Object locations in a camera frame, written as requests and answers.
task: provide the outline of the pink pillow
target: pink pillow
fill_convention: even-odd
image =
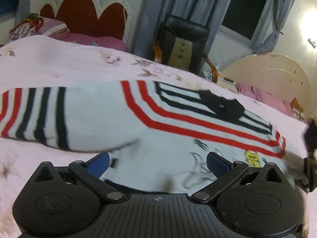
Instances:
[[[294,115],[293,115],[293,112],[292,112],[291,102],[287,102],[287,101],[284,100],[283,103],[284,103],[284,105],[285,105],[285,107],[286,107],[288,116],[293,118]]]
[[[67,38],[69,31],[70,31],[69,29],[66,29],[66,30],[61,29],[60,31],[56,31],[53,34],[50,34],[50,37],[57,40],[63,40]]]
[[[91,42],[95,42],[100,47],[113,48],[123,52],[129,51],[128,46],[123,41],[116,39],[114,37],[91,37],[84,34],[69,32],[67,34],[67,38],[64,38],[63,41],[76,41],[77,44],[82,45],[91,45]]]
[[[257,100],[256,95],[253,93],[252,87],[248,83],[245,83],[245,82],[237,83],[236,88],[238,92],[241,93],[242,95],[245,95],[254,100]]]
[[[265,92],[264,90],[258,88],[258,87],[252,87],[252,90],[256,96],[256,99],[270,107],[275,108],[276,110],[280,111],[281,113],[285,115],[289,115],[289,112],[284,105],[284,102],[282,99],[278,98],[277,96],[274,96],[272,94],[269,94]]]
[[[53,37],[57,33],[66,33],[67,34],[67,25],[59,20],[43,18],[44,24],[39,29],[39,32],[36,33],[35,27],[30,28],[30,23],[24,23],[18,27],[15,31],[10,33],[10,39],[17,40],[23,37],[43,35],[47,37]]]

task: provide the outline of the leather chair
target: leather chair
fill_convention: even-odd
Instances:
[[[218,71],[204,53],[208,37],[207,27],[167,14],[159,40],[154,42],[154,60],[199,75],[203,57],[211,68],[212,81],[217,82]]]

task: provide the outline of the round black pad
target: round black pad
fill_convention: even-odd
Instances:
[[[29,233],[61,236],[87,226],[99,208],[100,201],[91,190],[51,180],[25,186],[12,212],[17,224]]]
[[[63,193],[50,193],[39,197],[35,202],[36,208],[42,213],[58,214],[71,207],[73,200]]]
[[[300,200],[279,183],[263,182],[221,194],[216,204],[220,218],[246,236],[279,237],[291,232],[302,218]]]
[[[259,215],[270,215],[281,208],[278,198],[269,194],[252,194],[245,198],[244,206]]]

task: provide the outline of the ribbed black plate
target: ribbed black plate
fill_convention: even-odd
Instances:
[[[108,205],[99,219],[68,238],[242,238],[225,227],[207,205],[194,204],[185,194],[131,195]],[[288,234],[284,238],[296,238]]]

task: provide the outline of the red headboard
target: red headboard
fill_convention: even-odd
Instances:
[[[40,16],[63,21],[74,33],[93,37],[110,36],[122,40],[124,33],[127,37],[127,27],[132,17],[131,9],[122,1],[113,0],[104,9],[100,7],[98,0],[63,0],[59,6],[50,1],[42,7]]]

